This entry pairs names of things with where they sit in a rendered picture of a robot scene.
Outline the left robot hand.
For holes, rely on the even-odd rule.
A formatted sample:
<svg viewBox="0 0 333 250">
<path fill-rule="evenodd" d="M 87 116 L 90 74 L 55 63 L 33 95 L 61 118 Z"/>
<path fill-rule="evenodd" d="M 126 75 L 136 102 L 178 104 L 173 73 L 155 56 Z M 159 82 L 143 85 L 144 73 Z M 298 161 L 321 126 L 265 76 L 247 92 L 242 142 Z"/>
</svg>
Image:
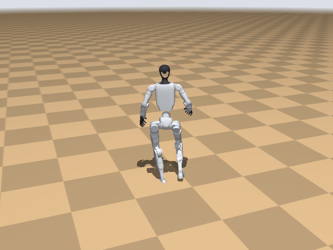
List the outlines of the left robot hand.
<svg viewBox="0 0 333 250">
<path fill-rule="evenodd" d="M 147 119 L 147 118 L 145 117 L 145 119 Z M 140 126 L 141 126 L 141 127 L 143 127 L 143 126 L 145 125 L 143 122 L 146 123 L 146 122 L 144 121 L 143 117 L 141 116 L 141 117 L 140 117 Z M 143 125 L 143 124 L 144 124 L 144 125 Z"/>
</svg>

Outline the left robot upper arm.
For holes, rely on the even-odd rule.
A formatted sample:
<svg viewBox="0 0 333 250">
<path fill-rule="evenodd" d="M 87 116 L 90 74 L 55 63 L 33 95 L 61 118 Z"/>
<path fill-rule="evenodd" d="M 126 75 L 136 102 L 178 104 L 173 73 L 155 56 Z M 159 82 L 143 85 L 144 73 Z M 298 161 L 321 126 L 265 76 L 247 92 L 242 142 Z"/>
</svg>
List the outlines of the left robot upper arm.
<svg viewBox="0 0 333 250">
<path fill-rule="evenodd" d="M 145 94 L 145 96 L 144 96 L 144 101 L 143 101 L 143 103 L 142 103 L 142 107 L 144 107 L 144 108 L 148 108 L 148 106 L 149 106 L 148 101 L 149 101 L 150 98 L 151 98 L 152 92 L 155 91 L 155 86 L 156 86 L 156 85 L 153 84 L 153 85 L 150 85 L 150 86 L 148 87 L 148 89 L 147 89 L 147 91 L 146 91 L 146 94 Z"/>
</svg>

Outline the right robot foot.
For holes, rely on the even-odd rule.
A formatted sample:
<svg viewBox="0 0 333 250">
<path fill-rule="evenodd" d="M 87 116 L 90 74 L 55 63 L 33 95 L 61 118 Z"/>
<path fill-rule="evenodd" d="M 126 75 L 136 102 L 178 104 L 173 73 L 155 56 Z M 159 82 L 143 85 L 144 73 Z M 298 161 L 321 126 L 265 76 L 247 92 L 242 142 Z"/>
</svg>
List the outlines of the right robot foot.
<svg viewBox="0 0 333 250">
<path fill-rule="evenodd" d="M 178 179 L 182 179 L 184 176 L 184 171 L 182 171 L 182 173 L 180 171 L 177 175 L 178 175 Z"/>
</svg>

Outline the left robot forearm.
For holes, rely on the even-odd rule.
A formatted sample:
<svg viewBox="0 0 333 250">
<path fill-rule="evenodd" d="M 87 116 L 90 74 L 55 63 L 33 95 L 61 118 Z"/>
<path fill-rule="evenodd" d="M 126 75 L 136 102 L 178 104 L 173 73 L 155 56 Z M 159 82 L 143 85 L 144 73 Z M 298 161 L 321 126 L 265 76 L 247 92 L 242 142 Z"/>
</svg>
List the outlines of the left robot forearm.
<svg viewBox="0 0 333 250">
<path fill-rule="evenodd" d="M 143 103 L 143 102 L 142 102 Z M 143 119 L 146 117 L 146 108 L 144 108 L 144 107 L 142 107 L 142 105 L 141 105 L 141 107 L 140 107 L 140 117 L 142 116 L 143 117 Z"/>
</svg>

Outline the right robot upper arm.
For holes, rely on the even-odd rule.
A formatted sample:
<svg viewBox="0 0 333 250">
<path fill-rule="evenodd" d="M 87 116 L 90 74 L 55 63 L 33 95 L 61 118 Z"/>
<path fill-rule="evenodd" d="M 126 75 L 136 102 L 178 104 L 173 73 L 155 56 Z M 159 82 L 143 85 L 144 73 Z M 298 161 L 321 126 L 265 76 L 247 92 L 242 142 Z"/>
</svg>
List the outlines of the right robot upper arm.
<svg viewBox="0 0 333 250">
<path fill-rule="evenodd" d="M 183 87 L 180 84 L 174 84 L 174 86 L 175 86 L 175 90 L 177 90 L 177 91 L 180 92 L 179 94 L 180 94 L 181 98 L 184 100 L 184 102 L 183 102 L 184 105 L 186 107 L 188 107 L 189 105 L 191 105 L 191 102 L 188 99 L 188 96 L 187 96 L 185 90 L 183 89 Z"/>
</svg>

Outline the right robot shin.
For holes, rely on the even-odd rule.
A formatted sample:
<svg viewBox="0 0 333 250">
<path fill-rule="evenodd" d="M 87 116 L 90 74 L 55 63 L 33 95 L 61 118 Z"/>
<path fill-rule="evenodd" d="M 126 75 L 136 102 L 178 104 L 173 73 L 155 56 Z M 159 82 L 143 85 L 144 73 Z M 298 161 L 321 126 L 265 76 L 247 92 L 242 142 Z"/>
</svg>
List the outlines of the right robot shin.
<svg viewBox="0 0 333 250">
<path fill-rule="evenodd" d="M 182 173 L 182 162 L 183 162 L 183 146 L 182 146 L 182 142 L 180 142 L 180 147 L 181 150 L 176 150 L 176 159 L 178 162 L 178 172 L 181 171 Z"/>
</svg>

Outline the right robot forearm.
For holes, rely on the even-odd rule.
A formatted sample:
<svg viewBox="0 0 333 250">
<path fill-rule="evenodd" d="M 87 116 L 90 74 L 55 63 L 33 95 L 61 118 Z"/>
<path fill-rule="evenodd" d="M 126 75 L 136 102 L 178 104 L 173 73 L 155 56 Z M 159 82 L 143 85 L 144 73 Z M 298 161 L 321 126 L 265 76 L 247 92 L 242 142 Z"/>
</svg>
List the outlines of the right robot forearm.
<svg viewBox="0 0 333 250">
<path fill-rule="evenodd" d="M 191 101 L 190 101 L 191 102 Z M 192 110 L 192 104 L 191 105 L 189 105 L 188 107 L 186 107 L 186 112 L 190 112 Z"/>
</svg>

